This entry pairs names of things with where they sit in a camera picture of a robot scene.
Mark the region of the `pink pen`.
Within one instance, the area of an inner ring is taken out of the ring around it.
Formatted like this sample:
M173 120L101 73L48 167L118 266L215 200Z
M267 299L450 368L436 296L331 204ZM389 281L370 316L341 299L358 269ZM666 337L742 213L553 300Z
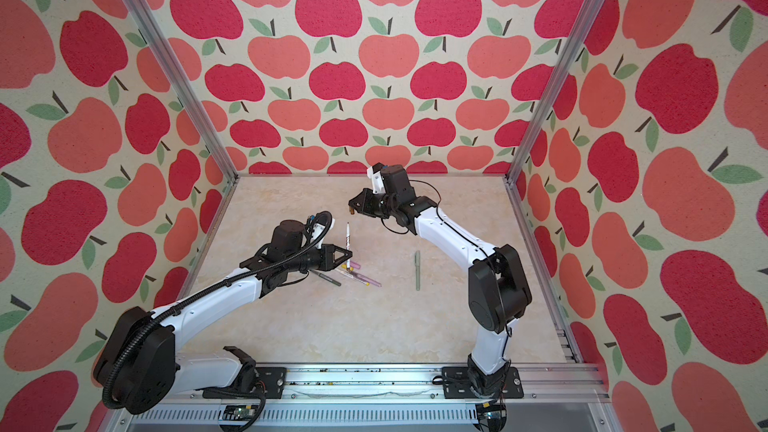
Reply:
M365 275L363 275L363 274L361 274L359 272L352 271L351 275L356 280L361 281L361 282L365 283L366 285L372 285L374 287L381 287L382 286L382 284L380 282L378 282L378 281L376 281L374 279L371 279L371 278L369 278L369 277L367 277L367 276L365 276Z

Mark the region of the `white pen brown end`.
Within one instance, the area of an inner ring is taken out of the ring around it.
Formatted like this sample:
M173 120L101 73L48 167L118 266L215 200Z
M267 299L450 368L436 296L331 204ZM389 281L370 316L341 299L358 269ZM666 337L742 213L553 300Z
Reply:
M351 231L350 231L350 224L349 222L346 223L346 246L345 248L351 253ZM351 268L351 256L347 257L346 260L346 267L349 269Z

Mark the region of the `light green pen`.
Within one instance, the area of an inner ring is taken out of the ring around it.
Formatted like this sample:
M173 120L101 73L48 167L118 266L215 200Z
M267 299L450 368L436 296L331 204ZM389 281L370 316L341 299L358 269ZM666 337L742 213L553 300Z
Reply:
M415 290L421 290L421 253L417 250L414 253L414 271L415 271Z

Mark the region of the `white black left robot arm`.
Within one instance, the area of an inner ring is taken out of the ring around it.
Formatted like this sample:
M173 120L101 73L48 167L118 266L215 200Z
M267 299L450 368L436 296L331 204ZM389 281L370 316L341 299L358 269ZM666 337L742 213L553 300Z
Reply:
M118 319L94 367L109 409L144 413L167 395L200 391L206 398L251 399L265 394L254 359L234 346L223 353L185 358L184 345L236 309L292 285L312 272L327 272L351 251L323 239L333 226L328 211L306 222L284 220L271 241L220 281L186 298L147 311L133 307Z

